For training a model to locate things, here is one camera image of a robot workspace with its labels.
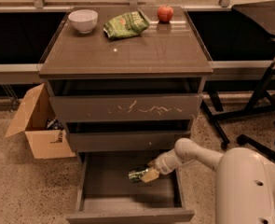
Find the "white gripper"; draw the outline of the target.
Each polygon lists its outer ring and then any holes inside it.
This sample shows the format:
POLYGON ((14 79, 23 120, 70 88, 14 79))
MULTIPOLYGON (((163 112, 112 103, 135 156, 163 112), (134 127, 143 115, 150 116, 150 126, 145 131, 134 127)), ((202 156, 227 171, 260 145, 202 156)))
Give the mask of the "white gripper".
POLYGON ((158 179, 159 173, 161 173, 162 175, 169 174, 172 171, 172 169, 167 165, 166 160, 167 156, 165 154, 161 154, 155 160, 150 161, 147 165, 149 167, 155 167, 155 169, 146 169, 144 171, 144 174, 141 176, 141 180, 144 183, 149 183, 151 181, 158 179))

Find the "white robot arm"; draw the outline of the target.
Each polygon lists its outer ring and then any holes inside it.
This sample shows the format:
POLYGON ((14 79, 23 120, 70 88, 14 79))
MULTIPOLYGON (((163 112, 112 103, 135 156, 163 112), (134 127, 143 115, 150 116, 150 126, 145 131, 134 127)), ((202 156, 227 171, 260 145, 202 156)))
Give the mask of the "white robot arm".
POLYGON ((145 183, 198 161, 215 171, 215 224, 275 224, 275 151, 241 135, 241 144, 224 153, 197 145, 188 138, 148 163, 145 183))

